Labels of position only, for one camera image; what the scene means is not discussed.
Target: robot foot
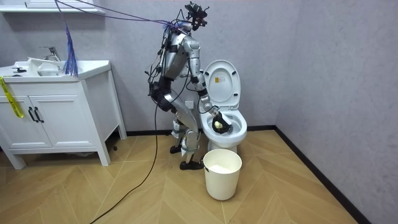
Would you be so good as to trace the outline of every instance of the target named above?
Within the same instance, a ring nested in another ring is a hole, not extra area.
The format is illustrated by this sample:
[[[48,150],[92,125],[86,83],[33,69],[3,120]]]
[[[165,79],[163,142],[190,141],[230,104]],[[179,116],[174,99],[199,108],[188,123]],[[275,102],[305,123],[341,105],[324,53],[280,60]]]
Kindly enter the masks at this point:
[[[170,153],[171,154],[175,154],[175,153],[178,153],[178,152],[181,152],[181,145],[179,145],[179,147],[172,146],[170,148]]]
[[[188,164],[184,161],[180,164],[180,170],[200,170],[203,168],[203,165],[199,162],[191,161]]]

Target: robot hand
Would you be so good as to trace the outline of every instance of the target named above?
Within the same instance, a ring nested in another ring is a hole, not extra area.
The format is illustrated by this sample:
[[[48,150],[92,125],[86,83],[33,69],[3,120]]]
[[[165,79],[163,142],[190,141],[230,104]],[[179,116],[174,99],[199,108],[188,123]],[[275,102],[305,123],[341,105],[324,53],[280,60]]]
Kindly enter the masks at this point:
[[[212,127],[213,130],[219,134],[230,132],[233,129],[231,120],[221,112],[218,112],[213,118]]]

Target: trash can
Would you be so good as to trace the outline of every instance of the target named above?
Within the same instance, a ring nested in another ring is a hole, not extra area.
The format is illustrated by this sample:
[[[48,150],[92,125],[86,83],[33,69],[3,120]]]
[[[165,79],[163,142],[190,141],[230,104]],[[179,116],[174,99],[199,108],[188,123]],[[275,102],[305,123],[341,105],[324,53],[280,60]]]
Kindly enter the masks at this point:
[[[242,159],[233,151],[214,149],[207,152],[202,163],[205,167],[207,192],[217,200],[230,199],[238,184]]]

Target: yellow tape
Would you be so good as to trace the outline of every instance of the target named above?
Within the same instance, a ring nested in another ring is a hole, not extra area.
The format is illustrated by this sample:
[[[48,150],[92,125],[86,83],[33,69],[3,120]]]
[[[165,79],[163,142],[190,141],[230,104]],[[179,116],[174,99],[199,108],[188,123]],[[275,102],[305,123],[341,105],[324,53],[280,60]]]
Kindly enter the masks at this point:
[[[2,77],[0,77],[0,85],[2,87],[2,90],[4,91],[4,94],[6,95],[6,97],[8,99],[8,102],[10,102],[11,108],[14,111],[15,115],[18,118],[23,118],[24,114],[21,110],[21,107],[19,107],[19,104],[15,101],[14,97],[12,97],[11,93],[8,91],[6,83],[4,82]]]

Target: toilet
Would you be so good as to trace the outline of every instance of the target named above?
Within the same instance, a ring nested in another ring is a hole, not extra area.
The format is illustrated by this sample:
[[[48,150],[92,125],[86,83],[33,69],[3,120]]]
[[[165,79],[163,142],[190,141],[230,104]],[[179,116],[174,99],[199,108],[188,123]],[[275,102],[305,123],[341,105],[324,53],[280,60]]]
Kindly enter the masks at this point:
[[[216,133],[211,127],[212,115],[210,113],[200,114],[203,132],[209,139],[208,151],[221,148],[237,153],[237,146],[246,137],[248,129],[246,120],[238,110],[241,97],[238,71],[229,61],[216,60],[207,66],[204,74],[211,103],[220,107],[219,111],[231,120],[233,126],[230,133]]]

